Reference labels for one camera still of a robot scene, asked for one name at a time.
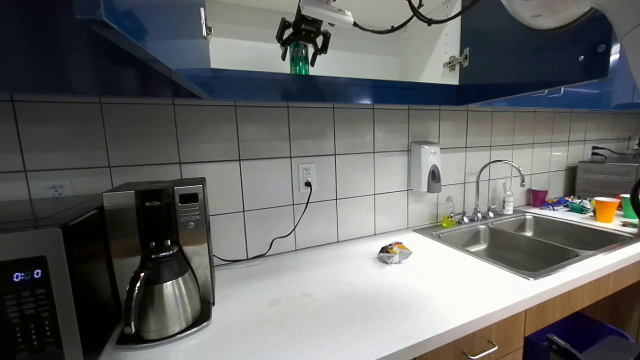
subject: white countertop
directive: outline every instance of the white countertop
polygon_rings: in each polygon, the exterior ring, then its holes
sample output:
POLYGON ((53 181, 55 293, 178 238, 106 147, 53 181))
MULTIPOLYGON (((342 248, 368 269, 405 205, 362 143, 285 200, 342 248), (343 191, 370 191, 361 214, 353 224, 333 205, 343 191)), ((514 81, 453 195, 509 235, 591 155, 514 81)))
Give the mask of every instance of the white countertop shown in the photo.
MULTIPOLYGON (((593 216, 524 208, 635 233, 593 216)), ((206 329, 145 350, 108 347, 100 360, 408 360, 640 261, 640 243, 529 281, 410 229, 216 268, 206 329), (401 264, 378 250, 401 241, 401 264)))

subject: plastic cup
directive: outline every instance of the plastic cup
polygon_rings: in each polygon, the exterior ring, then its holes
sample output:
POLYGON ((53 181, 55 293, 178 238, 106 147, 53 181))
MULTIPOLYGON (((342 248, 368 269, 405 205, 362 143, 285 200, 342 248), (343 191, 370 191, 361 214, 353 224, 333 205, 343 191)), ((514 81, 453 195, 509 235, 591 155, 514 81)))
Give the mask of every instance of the plastic cup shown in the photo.
POLYGON ((593 200, 596 200, 596 220, 599 222, 613 222, 620 199, 594 197, 593 200))
POLYGON ((531 188, 531 204, 534 208, 539 208, 547 201, 548 189, 531 188))
POLYGON ((633 208, 631 208, 631 195, 624 193, 621 194, 620 197, 622 198, 622 216, 637 219, 636 213, 633 208))

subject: dish soap bottle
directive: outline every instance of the dish soap bottle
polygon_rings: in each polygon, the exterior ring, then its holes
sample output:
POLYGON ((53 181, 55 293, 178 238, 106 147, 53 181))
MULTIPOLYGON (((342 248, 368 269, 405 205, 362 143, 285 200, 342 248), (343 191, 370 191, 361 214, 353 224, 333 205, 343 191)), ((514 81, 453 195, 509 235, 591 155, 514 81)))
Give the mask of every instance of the dish soap bottle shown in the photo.
POLYGON ((447 196, 444 206, 447 209, 447 214, 442 216, 442 227, 456 226, 456 206, 453 204, 451 195, 447 196))
POLYGON ((502 194, 502 214, 511 215, 513 214, 513 191, 511 191, 511 187, 507 184, 506 178, 504 179, 502 188, 504 189, 504 193, 502 194))

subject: coffee maker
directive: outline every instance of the coffee maker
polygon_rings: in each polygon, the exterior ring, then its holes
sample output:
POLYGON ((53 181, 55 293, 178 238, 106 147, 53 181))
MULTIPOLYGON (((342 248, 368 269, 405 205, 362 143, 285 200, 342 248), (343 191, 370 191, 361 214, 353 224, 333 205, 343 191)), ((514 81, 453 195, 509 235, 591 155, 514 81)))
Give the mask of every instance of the coffee maker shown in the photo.
POLYGON ((122 346, 173 341, 206 327, 214 272, 206 180, 125 183, 102 194, 122 346))

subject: trash bin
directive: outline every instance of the trash bin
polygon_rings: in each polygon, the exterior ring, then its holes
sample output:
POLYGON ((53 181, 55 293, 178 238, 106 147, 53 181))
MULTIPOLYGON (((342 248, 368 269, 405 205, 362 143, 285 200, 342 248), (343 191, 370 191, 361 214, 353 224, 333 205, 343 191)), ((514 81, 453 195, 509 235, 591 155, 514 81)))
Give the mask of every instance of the trash bin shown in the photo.
POLYGON ((573 313, 524 338, 522 360, 548 360, 549 350, 543 345, 547 334, 555 334, 577 352, 583 353, 608 336, 618 336, 634 343, 623 331, 592 319, 583 313, 573 313))

